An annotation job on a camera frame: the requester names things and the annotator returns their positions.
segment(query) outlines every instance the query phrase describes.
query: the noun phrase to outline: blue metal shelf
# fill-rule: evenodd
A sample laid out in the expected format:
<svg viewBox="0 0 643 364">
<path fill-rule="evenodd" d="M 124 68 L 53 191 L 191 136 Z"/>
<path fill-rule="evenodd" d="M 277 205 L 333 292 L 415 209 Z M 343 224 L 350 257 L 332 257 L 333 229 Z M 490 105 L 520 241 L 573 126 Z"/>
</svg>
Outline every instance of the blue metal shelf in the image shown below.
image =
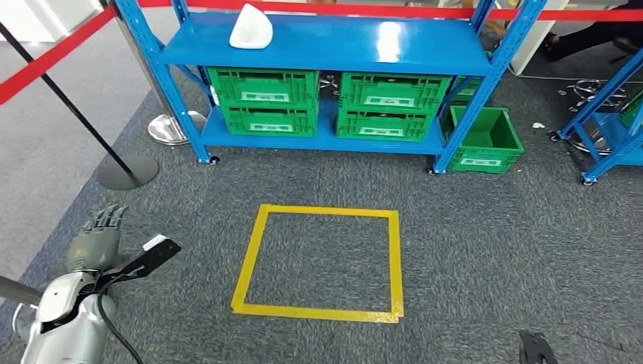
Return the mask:
<svg viewBox="0 0 643 364">
<path fill-rule="evenodd" d="M 617 150 L 622 146 L 628 136 L 628 128 L 619 120 L 617 113 L 597 112 L 592 116 L 592 122 L 601 131 L 601 136 L 605 138 L 607 145 L 612 150 Z M 621 156 L 617 162 L 618 165 L 643 165 L 643 146 L 634 148 Z"/>
<path fill-rule="evenodd" d="M 230 47 L 237 13 L 190 13 L 158 55 L 166 64 L 484 76 L 491 64 L 464 20 L 269 15 L 265 49 Z"/>
<path fill-rule="evenodd" d="M 438 120 L 433 120 L 422 142 L 397 142 L 394 140 L 358 140 L 335 136 L 334 121 L 337 102 L 321 100 L 318 111 L 317 132 L 314 137 L 259 136 L 230 134 L 221 113 L 212 109 L 201 131 L 201 143 L 207 146 L 246 146 L 256 148 L 317 149 L 347 152 L 380 152 L 416 155 L 440 155 L 444 151 L 442 132 Z"/>
<path fill-rule="evenodd" d="M 494 6 L 493 0 L 480 0 L 469 20 L 270 14 L 274 37 L 267 48 L 258 50 L 234 49 L 228 44 L 237 13 L 191 13 L 184 0 L 171 0 L 180 27 L 163 45 L 152 33 L 136 0 L 114 2 L 199 163 L 212 160 L 206 145 L 256 146 L 437 155 L 432 169 L 444 173 L 546 0 L 522 2 L 491 57 L 482 50 L 478 33 Z M 332 113 L 337 106 L 329 102 L 320 105 L 316 137 L 267 138 L 230 135 L 216 108 L 199 133 L 171 76 L 171 64 L 199 66 L 201 75 L 202 66 L 219 66 L 465 75 L 481 77 L 481 81 L 449 140 L 442 140 L 437 121 L 421 143 L 338 139 L 332 127 Z M 198 82 L 198 77 L 191 78 Z"/>
<path fill-rule="evenodd" d="M 581 172 L 582 183 L 591 186 L 598 177 L 615 165 L 643 166 L 643 105 L 638 107 L 629 127 L 620 122 L 617 113 L 602 113 L 598 109 L 630 77 L 643 67 L 643 49 L 639 49 L 596 93 L 596 96 L 585 103 L 579 112 L 560 130 L 557 136 L 569 140 L 573 134 L 580 137 L 588 147 L 594 164 L 587 171 Z M 586 124 L 593 124 L 610 147 L 609 155 L 600 155 L 585 131 Z"/>
</svg>

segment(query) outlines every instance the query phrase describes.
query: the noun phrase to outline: robotic arm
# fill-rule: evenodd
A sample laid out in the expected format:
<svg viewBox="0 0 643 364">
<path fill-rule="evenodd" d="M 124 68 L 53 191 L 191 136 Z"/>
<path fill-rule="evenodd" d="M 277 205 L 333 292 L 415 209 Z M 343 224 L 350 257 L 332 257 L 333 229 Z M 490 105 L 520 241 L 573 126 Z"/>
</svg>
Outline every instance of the robotic arm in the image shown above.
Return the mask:
<svg viewBox="0 0 643 364">
<path fill-rule="evenodd" d="M 181 248 L 156 235 L 135 259 L 116 266 L 124 212 L 124 207 L 109 206 L 72 240 L 69 273 L 56 278 L 42 294 L 21 364 L 99 364 L 108 331 L 137 362 L 143 362 L 109 320 L 116 307 L 106 294 L 114 283 L 149 275 Z"/>
</svg>

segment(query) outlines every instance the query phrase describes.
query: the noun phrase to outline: yellow floor tape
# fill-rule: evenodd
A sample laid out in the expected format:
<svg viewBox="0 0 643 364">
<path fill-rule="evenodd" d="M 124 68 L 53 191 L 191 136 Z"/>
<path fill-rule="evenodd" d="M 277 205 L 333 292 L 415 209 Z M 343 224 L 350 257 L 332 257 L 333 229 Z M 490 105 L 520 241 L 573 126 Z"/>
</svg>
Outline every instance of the yellow floor tape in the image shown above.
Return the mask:
<svg viewBox="0 0 643 364">
<path fill-rule="evenodd" d="M 282 214 L 307 214 L 307 215 L 341 215 L 363 216 L 370 218 L 388 219 L 388 259 L 389 259 L 389 286 L 391 288 L 391 311 L 371 312 L 352 311 L 345 309 L 316 309 L 292 306 L 271 306 L 245 303 L 246 293 L 250 286 L 252 270 L 255 268 L 257 255 L 268 214 L 271 212 Z M 255 226 L 252 229 L 246 258 L 241 266 L 241 273 L 237 280 L 232 296 L 232 311 L 245 315 L 263 315 L 290 317 L 296 319 L 322 319 L 355 322 L 397 323 L 398 318 L 404 316 L 404 303 L 402 294 L 402 264 L 400 258 L 400 223 L 397 211 L 375 209 L 343 209 L 338 207 L 318 206 L 282 206 L 261 204 Z"/>
</svg>

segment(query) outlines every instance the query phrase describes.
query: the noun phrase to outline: black cable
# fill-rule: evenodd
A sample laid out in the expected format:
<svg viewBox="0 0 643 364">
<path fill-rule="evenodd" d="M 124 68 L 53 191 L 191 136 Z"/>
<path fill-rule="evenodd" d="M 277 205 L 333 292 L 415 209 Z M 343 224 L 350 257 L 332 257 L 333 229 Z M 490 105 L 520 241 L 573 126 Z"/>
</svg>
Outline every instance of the black cable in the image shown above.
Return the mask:
<svg viewBox="0 0 643 364">
<path fill-rule="evenodd" d="M 138 354 L 138 352 L 136 351 L 136 349 L 134 349 L 134 347 L 132 346 L 132 344 L 130 344 L 130 342 L 129 342 L 129 341 L 127 341 L 127 339 L 123 336 L 123 334 L 121 334 L 121 333 L 118 331 L 118 329 L 116 329 L 116 327 L 114 326 L 114 323 L 113 323 L 113 322 L 111 322 L 111 320 L 109 319 L 109 317 L 107 317 L 107 314 L 105 314 L 105 308 L 102 306 L 102 298 L 103 298 L 103 296 L 107 293 L 107 289 L 108 289 L 108 288 L 109 288 L 109 287 L 110 287 L 114 282 L 116 282 L 116 281 L 118 281 L 119 279 L 121 279 L 123 276 L 124 276 L 124 275 L 118 275 L 116 278 L 112 279 L 111 281 L 107 282 L 107 284 L 105 284 L 104 286 L 102 286 L 101 290 L 99 291 L 99 299 L 98 299 L 99 312 L 100 312 L 100 314 L 101 314 L 101 316 L 102 316 L 102 319 L 105 321 L 105 324 L 106 324 L 106 325 L 107 325 L 107 327 L 109 328 L 109 331 L 111 331 L 111 333 L 116 337 L 116 339 L 117 339 L 118 341 L 120 341 L 120 342 L 121 342 L 121 344 L 123 344 L 123 346 L 125 347 L 125 349 L 127 349 L 127 351 L 129 351 L 129 352 L 130 352 L 130 354 L 132 354 L 132 357 L 134 358 L 134 360 L 136 360 L 136 364 L 145 364 L 145 363 L 143 362 L 143 359 L 141 359 L 140 355 L 139 355 L 139 354 Z"/>
</svg>

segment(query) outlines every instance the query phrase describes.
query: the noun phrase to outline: shelf board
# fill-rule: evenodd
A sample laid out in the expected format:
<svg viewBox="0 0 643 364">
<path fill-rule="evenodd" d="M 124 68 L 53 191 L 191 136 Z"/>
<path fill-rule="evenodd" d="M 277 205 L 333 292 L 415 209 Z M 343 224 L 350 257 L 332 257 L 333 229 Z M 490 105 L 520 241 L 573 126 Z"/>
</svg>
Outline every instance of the shelf board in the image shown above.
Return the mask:
<svg viewBox="0 0 643 364">
<path fill-rule="evenodd" d="M 484 76 L 490 68 L 464 20 L 269 15 L 265 49 L 228 44 L 237 13 L 190 13 L 158 56 L 166 64 Z"/>
<path fill-rule="evenodd" d="M 618 113 L 596 112 L 592 115 L 593 122 L 601 131 L 601 136 L 605 138 L 607 145 L 612 150 L 617 149 L 627 139 L 628 128 L 623 125 L 619 119 Z M 628 154 L 619 158 L 618 165 L 643 165 L 643 146 L 634 148 Z"/>
<path fill-rule="evenodd" d="M 440 155 L 444 151 L 442 134 L 437 120 L 433 120 L 426 138 L 421 142 L 395 140 L 345 139 L 335 136 L 334 122 L 337 102 L 321 100 L 315 136 L 259 136 L 230 134 L 218 108 L 212 109 L 201 132 L 201 142 L 207 146 L 243 146 L 277 149 L 319 149 L 345 152 L 380 152 L 415 155 Z"/>
</svg>

